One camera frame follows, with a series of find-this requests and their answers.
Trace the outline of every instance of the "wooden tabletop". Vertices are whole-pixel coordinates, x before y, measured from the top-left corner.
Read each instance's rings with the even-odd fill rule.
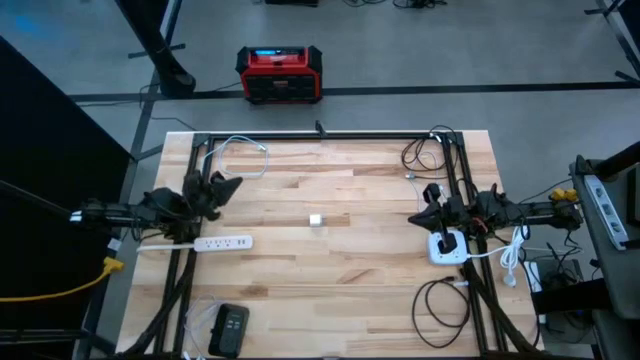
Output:
[[[193,133],[169,133],[156,187],[181,191]],[[465,131],[474,183],[486,190],[500,176],[486,131]],[[478,355],[473,321],[445,349],[424,344],[411,324],[411,302],[418,287],[430,280],[459,276],[458,267],[434,266],[427,260],[428,231],[411,225],[416,192],[400,162],[407,140],[283,140],[265,142],[269,168],[261,178],[245,178],[223,216],[206,222],[202,236],[243,235],[254,238],[249,251],[199,254],[192,301],[213,294],[216,299],[250,309],[241,357],[422,357]],[[427,142],[442,164],[442,149]],[[433,160],[424,156],[425,163]],[[218,167],[214,158],[213,169]],[[264,154],[255,145],[231,144],[224,154],[227,170],[259,171]],[[461,177],[457,166],[457,178]],[[428,180],[415,180],[421,193]],[[447,181],[439,180],[450,194]],[[326,224],[309,227],[309,215],[322,214]],[[167,243],[154,238],[145,245]],[[489,241],[490,248],[497,247]],[[186,251],[182,251],[182,264]],[[504,311],[531,341],[535,315],[522,269],[518,286],[502,282],[506,274],[499,256],[491,257],[496,291]],[[120,331],[118,350],[128,348],[159,309],[169,252],[140,253]],[[199,308],[209,300],[201,301]],[[443,320],[459,322],[463,301],[446,287],[432,291],[430,304]],[[495,344],[489,312],[484,307],[488,341]],[[171,348],[177,307],[168,326]],[[417,307],[418,325],[434,343],[455,332]],[[194,334],[206,353],[213,320]],[[197,352],[191,339],[184,349]]]

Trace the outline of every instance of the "black floor stripe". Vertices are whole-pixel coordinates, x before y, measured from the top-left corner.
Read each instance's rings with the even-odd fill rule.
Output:
[[[626,81],[581,82],[581,83],[544,83],[544,84],[498,84],[498,85],[443,85],[443,86],[391,86],[356,87],[323,89],[324,96],[361,96],[361,95],[409,95],[409,94],[469,94],[499,92],[545,92],[545,91],[589,91],[638,89]],[[138,101],[137,93],[120,94],[80,94],[69,95],[75,102],[113,102]],[[242,91],[197,91],[181,99],[168,98],[162,94],[146,94],[143,101],[163,100],[206,100],[243,98]]]

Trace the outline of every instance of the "white power strip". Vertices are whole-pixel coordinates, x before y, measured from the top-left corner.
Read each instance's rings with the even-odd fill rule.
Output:
[[[202,237],[193,242],[193,249],[197,252],[249,250],[252,247],[253,237],[250,235]]]

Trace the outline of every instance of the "small white block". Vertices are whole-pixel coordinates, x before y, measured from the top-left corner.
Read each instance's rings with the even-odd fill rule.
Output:
[[[318,227],[318,226],[322,226],[322,225],[323,225],[322,215],[320,215],[320,214],[311,214],[311,215],[309,215],[309,226]]]

